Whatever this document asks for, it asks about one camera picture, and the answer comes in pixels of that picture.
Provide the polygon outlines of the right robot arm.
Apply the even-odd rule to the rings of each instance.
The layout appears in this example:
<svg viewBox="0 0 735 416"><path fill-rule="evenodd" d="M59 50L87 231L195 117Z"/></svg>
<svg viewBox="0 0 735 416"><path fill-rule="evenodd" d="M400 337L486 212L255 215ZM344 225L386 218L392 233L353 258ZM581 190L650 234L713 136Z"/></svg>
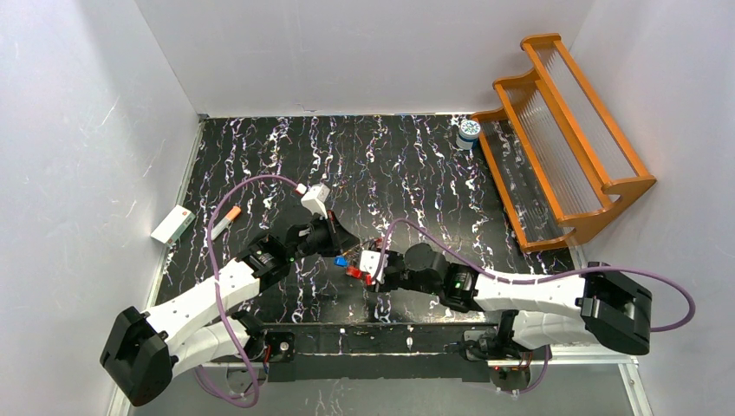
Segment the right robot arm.
<svg viewBox="0 0 735 416"><path fill-rule="evenodd" d="M428 244L404 254L364 250L358 268L374 292L404 289L437 296L455 312L500 313L501 347L599 344L628 355L650 351L652 293L620 271L592 269L555 280L481 274L449 262Z"/></svg>

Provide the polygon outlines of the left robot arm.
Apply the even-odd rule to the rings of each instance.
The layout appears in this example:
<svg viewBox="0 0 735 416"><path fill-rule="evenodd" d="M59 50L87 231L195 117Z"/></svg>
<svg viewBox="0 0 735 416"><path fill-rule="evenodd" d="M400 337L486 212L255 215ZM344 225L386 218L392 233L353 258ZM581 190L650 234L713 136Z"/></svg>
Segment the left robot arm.
<svg viewBox="0 0 735 416"><path fill-rule="evenodd" d="M219 271L150 309L128 307L114 319L100 364L133 406L144 406L174 377L207 361L258 344L258 330L220 314L279 283L304 257L337 257L359 244L332 211L286 218L259 232Z"/></svg>

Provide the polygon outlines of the keyring with coloured tags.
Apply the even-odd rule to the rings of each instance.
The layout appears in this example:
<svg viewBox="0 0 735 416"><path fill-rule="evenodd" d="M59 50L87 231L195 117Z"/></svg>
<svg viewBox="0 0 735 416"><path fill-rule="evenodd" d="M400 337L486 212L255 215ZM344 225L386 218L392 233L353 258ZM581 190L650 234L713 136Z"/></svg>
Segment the keyring with coloured tags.
<svg viewBox="0 0 735 416"><path fill-rule="evenodd" d="M361 252L363 250L374 250L381 252L382 245L382 237L365 240L358 246L354 247L352 250L344 253L342 256L335 257L334 264L337 267L345 269L345 274L347 276L363 281L361 277L361 272L358 269L359 256Z"/></svg>

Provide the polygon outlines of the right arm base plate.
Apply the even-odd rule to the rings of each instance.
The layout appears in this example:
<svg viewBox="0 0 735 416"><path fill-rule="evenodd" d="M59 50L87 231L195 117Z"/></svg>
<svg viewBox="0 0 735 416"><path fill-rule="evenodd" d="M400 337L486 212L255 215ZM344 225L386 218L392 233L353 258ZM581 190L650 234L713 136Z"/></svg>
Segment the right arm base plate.
<svg viewBox="0 0 735 416"><path fill-rule="evenodd" d="M466 330L458 341L445 345L445 351L460 354L468 361L501 361L501 367L524 367L544 361L546 347L528 349L497 335L495 328Z"/></svg>

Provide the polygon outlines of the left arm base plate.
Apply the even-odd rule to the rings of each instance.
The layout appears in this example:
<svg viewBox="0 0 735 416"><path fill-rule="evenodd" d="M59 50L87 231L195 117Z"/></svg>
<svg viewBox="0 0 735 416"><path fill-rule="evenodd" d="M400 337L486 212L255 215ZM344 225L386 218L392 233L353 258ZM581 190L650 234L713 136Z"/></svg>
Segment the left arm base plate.
<svg viewBox="0 0 735 416"><path fill-rule="evenodd" d="M288 331L262 332L244 343L244 351L255 362L292 362L296 354L296 336Z"/></svg>

